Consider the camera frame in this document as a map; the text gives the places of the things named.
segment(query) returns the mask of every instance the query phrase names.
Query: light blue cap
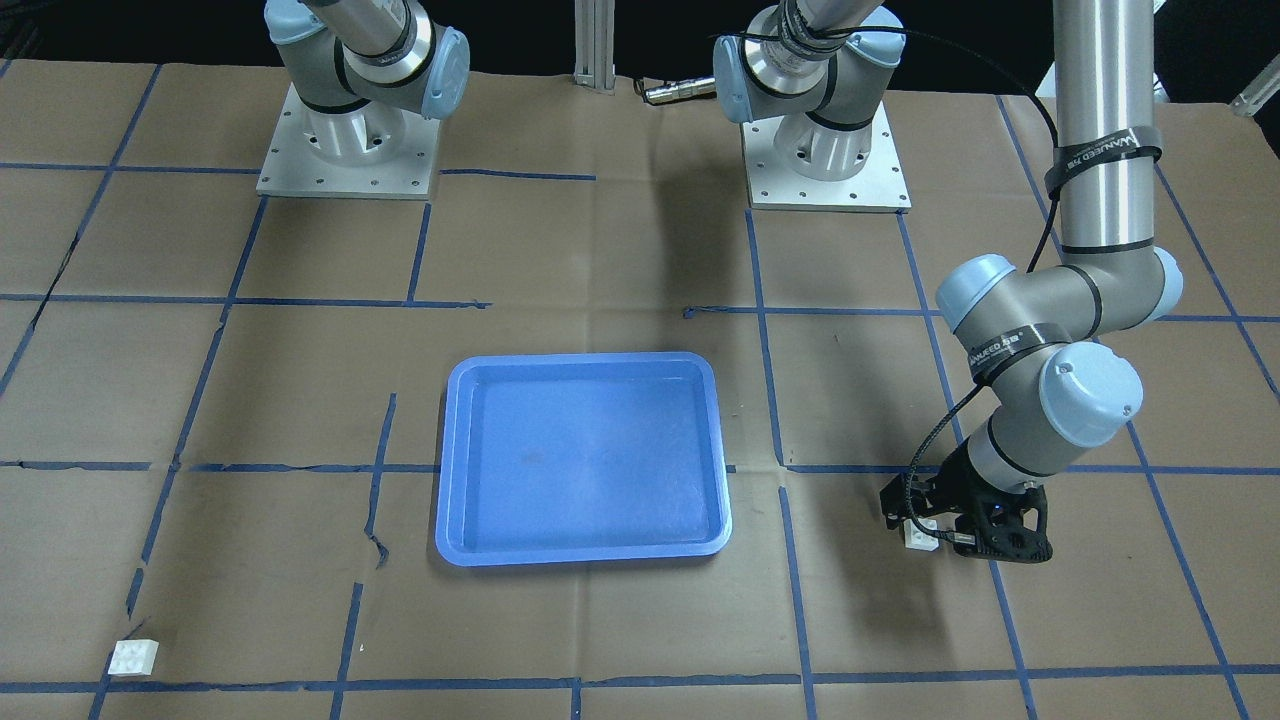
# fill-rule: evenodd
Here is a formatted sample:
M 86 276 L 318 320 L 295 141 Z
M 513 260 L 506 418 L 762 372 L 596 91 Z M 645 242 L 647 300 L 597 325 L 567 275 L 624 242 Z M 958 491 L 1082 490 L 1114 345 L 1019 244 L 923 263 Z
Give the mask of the light blue cap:
M 938 286 L 938 292 L 933 295 L 951 332 L 960 327 L 965 315 L 991 292 L 991 288 L 996 287 L 996 283 L 1012 272 L 1014 264 L 1004 255 L 991 254 L 979 255 L 951 270 L 947 279 Z
M 724 117 L 731 123 L 749 123 L 751 115 L 751 96 L 746 88 L 746 68 L 742 65 L 741 40 L 723 36 L 716 38 L 712 53 L 712 69 L 716 73 L 716 97 L 719 100 Z
M 1156 249 L 1156 258 L 1160 258 L 1160 265 L 1165 268 L 1165 287 L 1160 291 L 1156 309 L 1151 311 L 1151 315 L 1147 315 L 1146 320 L 1138 323 L 1139 325 L 1164 318 L 1183 297 L 1183 272 L 1178 269 L 1178 260 L 1174 260 L 1174 256 L 1164 247 Z
M 298 0 L 266 0 L 262 9 L 271 42 L 289 45 L 306 40 L 325 28 L 320 18 Z
M 1076 447 L 1098 447 L 1142 409 L 1142 379 L 1110 347 L 1073 342 L 1041 369 L 1039 396 L 1057 434 Z
M 471 44 L 467 42 L 467 36 L 452 27 L 444 28 L 438 42 L 430 74 L 426 77 L 426 92 L 422 95 L 422 117 L 443 120 L 458 109 L 462 94 L 467 90 Z
M 879 6 L 861 24 L 868 27 L 902 27 L 902 20 L 899 20 L 897 15 L 888 12 L 884 6 Z M 855 32 L 849 36 L 845 45 L 882 68 L 896 68 L 902 60 L 902 49 L 906 47 L 906 37 L 896 32 Z

